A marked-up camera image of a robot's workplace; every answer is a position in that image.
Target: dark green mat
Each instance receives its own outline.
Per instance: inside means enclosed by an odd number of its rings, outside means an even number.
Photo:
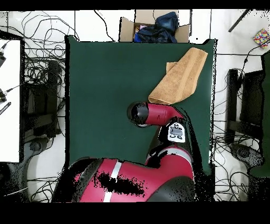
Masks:
[[[179,61],[192,47],[208,53],[195,93],[174,104],[187,111],[210,172],[211,83],[215,40],[206,44],[77,42],[70,44],[70,161],[84,157],[118,158],[143,163],[156,127],[137,128],[127,118],[134,101],[148,95],[166,73],[166,62]]]

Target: cardboard box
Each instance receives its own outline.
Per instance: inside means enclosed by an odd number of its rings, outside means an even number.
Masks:
[[[134,22],[121,17],[119,42],[133,42],[134,29],[136,26],[154,25],[155,19],[169,12],[175,12],[178,15],[178,10],[135,10]],[[190,24],[180,26],[176,29],[175,39],[177,43],[188,43],[189,30]]]

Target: white label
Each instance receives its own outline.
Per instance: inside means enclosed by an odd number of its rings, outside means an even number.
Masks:
[[[171,142],[184,143],[185,139],[185,129],[180,123],[173,123],[168,129],[168,140]]]

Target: orange towel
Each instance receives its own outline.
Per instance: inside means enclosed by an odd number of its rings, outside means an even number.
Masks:
[[[205,51],[190,48],[178,62],[167,62],[166,75],[149,95],[155,104],[174,104],[195,92],[197,81],[207,57]]]

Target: blue cloth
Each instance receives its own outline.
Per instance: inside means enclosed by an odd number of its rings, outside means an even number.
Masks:
[[[138,36],[142,42],[147,43],[177,43],[174,37],[177,28],[177,15],[175,12],[170,12],[158,17],[153,26],[140,29]]]
[[[134,42],[137,42],[137,43],[141,42],[141,39],[139,38],[138,33],[135,34]]]

